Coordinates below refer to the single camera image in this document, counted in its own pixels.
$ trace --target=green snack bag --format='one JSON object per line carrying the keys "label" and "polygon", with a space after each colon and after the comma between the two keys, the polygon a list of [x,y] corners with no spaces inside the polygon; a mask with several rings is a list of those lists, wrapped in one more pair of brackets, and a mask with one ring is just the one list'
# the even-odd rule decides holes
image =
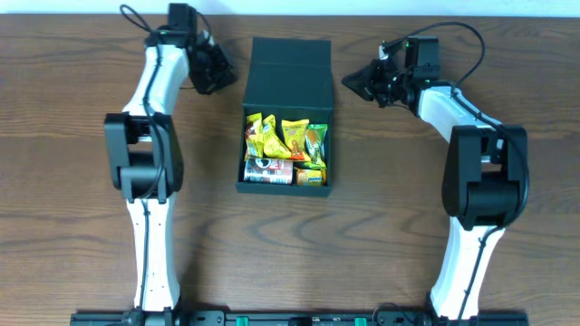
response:
{"label": "green snack bag", "polygon": [[311,169],[324,169],[324,136],[328,125],[311,124],[306,129],[306,149],[310,154],[311,161],[305,162],[304,166]]}

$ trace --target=yellow package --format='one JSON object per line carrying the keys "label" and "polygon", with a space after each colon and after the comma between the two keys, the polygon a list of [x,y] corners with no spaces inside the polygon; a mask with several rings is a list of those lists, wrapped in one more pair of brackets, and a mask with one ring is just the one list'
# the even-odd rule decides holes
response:
{"label": "yellow package", "polygon": [[282,132],[284,132],[284,143],[292,152],[291,159],[309,162],[310,157],[305,151],[306,127],[310,120],[299,121],[282,120]]}
{"label": "yellow package", "polygon": [[264,132],[262,129],[262,113],[251,114],[246,117],[246,157],[262,158],[264,156]]}
{"label": "yellow package", "polygon": [[298,186],[322,186],[325,182],[325,175],[323,170],[296,170],[296,184]]}
{"label": "yellow package", "polygon": [[292,156],[290,150],[276,135],[276,118],[270,114],[264,119],[264,154],[269,158],[287,159]]}

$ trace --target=wooden table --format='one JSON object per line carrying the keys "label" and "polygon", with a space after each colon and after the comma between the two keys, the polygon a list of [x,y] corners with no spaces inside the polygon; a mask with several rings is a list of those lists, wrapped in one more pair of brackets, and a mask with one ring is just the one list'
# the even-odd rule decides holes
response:
{"label": "wooden table", "polygon": [[[152,26],[163,15],[148,16]],[[210,16],[239,81],[179,95],[186,164],[175,215],[182,296],[231,310],[422,306],[449,219],[447,144],[401,108],[380,110],[340,80],[391,40],[446,17]],[[488,55],[463,91],[529,137],[529,204],[501,239],[482,309],[525,309],[532,325],[580,318],[580,30],[577,20],[460,18]],[[443,77],[479,44],[433,31]],[[240,195],[239,120],[253,36],[331,40],[334,189],[328,198]],[[78,309],[126,310],[136,287],[131,220],[111,184],[102,131],[142,71],[145,34],[120,15],[0,19],[0,324],[64,325]]]}

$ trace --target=candy wrapper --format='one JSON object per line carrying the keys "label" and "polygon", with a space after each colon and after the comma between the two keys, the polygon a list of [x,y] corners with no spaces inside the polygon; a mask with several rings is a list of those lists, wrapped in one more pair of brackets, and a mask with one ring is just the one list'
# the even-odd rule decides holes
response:
{"label": "candy wrapper", "polygon": [[291,158],[292,153],[276,135],[276,118],[273,114],[264,119],[264,153],[269,158]]}
{"label": "candy wrapper", "polygon": [[324,137],[327,130],[328,125],[325,124],[308,125],[306,129],[306,148],[311,160],[304,163],[305,167],[313,169],[326,168],[326,164],[324,164]]}
{"label": "candy wrapper", "polygon": [[296,170],[296,184],[298,186],[323,186],[325,182],[325,171],[300,169]]}
{"label": "candy wrapper", "polygon": [[284,143],[292,152],[291,159],[299,161],[310,161],[310,157],[305,150],[306,127],[310,120],[287,121],[282,120],[282,132],[284,132]]}
{"label": "candy wrapper", "polygon": [[246,157],[262,158],[264,156],[264,133],[262,128],[262,113],[251,114],[246,117]]}
{"label": "candy wrapper", "polygon": [[249,158],[244,170],[244,181],[292,184],[293,162],[275,158]]}

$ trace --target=black box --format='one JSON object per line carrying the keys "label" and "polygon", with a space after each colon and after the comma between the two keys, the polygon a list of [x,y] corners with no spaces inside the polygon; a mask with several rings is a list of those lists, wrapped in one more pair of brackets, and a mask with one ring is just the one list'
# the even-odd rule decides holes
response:
{"label": "black box", "polygon": [[[254,38],[241,123],[236,189],[240,193],[326,197],[332,188],[333,75],[330,41]],[[278,137],[284,141],[281,120],[309,119],[327,124],[324,137],[326,186],[274,185],[244,182],[246,116],[275,115]]]}

